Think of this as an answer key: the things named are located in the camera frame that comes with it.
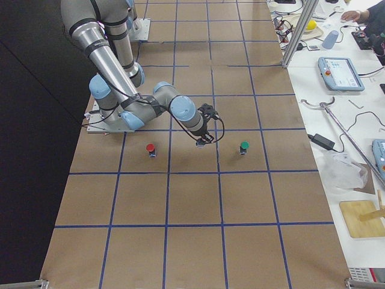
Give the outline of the person's hand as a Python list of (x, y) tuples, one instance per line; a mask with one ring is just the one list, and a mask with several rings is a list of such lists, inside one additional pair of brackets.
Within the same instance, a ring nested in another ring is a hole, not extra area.
[(359, 10), (351, 10), (344, 12), (340, 19), (341, 21), (353, 21), (356, 23), (365, 23), (369, 18), (370, 12), (368, 10), (359, 11)]

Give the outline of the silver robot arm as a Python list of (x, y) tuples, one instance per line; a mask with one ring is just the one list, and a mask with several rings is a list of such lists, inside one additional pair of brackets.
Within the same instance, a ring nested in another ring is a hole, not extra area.
[(133, 1), (61, 1), (61, 17), (69, 36), (98, 69), (94, 80), (108, 88), (99, 105), (121, 107), (120, 117), (135, 131), (167, 111), (197, 145), (215, 143), (208, 122), (218, 114), (208, 104), (200, 108), (171, 84), (160, 82), (150, 96), (137, 90), (144, 83), (142, 67), (134, 60), (129, 31), (137, 13)]

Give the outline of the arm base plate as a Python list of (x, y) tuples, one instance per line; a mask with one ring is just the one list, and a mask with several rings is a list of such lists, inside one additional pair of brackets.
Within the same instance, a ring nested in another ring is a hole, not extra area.
[(150, 19), (136, 19), (130, 31), (130, 40), (135, 42), (147, 42), (149, 39)]
[(91, 97), (96, 112), (90, 114), (87, 123), (89, 133), (134, 132), (144, 126), (139, 118), (122, 109), (114, 93), (110, 92), (103, 98)]

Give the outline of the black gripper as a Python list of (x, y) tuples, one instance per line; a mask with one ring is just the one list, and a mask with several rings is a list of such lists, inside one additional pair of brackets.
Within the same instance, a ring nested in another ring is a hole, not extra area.
[(196, 140), (197, 144), (211, 144), (214, 142), (214, 137), (210, 135), (207, 129), (200, 129), (198, 131), (193, 131), (192, 134), (198, 139)]

